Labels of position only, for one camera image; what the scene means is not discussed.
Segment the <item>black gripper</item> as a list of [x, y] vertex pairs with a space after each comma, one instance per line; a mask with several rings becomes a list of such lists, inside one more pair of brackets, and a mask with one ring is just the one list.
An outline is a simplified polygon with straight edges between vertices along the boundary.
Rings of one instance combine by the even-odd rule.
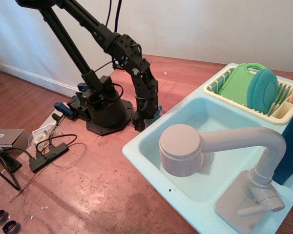
[[158, 81], [154, 78], [150, 63], [143, 58], [142, 47], [129, 35], [118, 35], [112, 46], [112, 56], [127, 71], [135, 88], [137, 108], [131, 122], [134, 129], [142, 132], [145, 119], [153, 119], [158, 111]]

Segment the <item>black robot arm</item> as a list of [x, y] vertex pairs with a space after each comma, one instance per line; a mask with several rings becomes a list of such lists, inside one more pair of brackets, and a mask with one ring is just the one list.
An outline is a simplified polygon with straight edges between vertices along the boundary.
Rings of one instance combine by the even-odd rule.
[[[155, 118], [159, 107], [158, 81], [151, 73], [150, 64], [142, 57], [140, 44], [129, 35], [110, 31], [75, 0], [19, 0], [17, 4], [39, 10], [82, 74], [84, 82], [79, 84], [79, 91], [66, 105], [55, 104], [58, 111], [85, 120], [88, 130], [102, 136], [121, 131], [129, 122], [141, 132], [146, 127], [145, 121]], [[121, 98], [123, 94], [116, 90], [117, 84], [110, 76], [98, 78], [88, 66], [53, 11], [54, 5], [88, 30], [103, 51], [131, 76], [136, 111], [130, 101]]]

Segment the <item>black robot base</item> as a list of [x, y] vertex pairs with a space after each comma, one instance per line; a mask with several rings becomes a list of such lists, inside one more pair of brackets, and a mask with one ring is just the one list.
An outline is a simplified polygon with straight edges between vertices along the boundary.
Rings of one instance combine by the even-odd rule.
[[122, 99], [124, 89], [110, 76], [98, 78], [93, 70], [83, 74], [85, 83], [68, 107], [86, 122], [86, 129], [101, 136], [123, 130], [133, 115], [130, 101]]

